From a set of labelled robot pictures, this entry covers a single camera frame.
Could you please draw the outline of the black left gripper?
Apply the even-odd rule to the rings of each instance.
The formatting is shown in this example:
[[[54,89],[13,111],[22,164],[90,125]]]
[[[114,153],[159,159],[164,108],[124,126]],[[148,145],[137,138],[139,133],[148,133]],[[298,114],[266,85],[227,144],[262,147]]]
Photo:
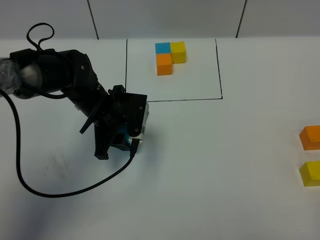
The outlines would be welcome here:
[[[130,151],[129,135],[118,133],[120,126],[126,122],[126,114],[120,101],[120,94],[125,94],[122,85],[115,85],[113,89],[105,91],[99,85],[95,91],[96,100],[90,110],[86,122],[80,129],[83,134],[91,124],[94,124],[95,152],[99,160],[108,160],[110,146],[121,151]]]

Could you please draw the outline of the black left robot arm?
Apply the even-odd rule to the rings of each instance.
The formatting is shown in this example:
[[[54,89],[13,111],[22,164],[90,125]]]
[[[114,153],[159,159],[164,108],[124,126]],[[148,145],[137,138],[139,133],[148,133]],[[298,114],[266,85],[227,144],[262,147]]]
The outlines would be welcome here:
[[[128,115],[122,103],[124,87],[115,85],[105,90],[89,57],[77,50],[12,52],[0,60],[0,93],[20,99],[69,99],[87,117],[80,133],[94,125],[94,155],[100,160],[109,158],[110,147],[122,151],[131,148],[125,134]]]

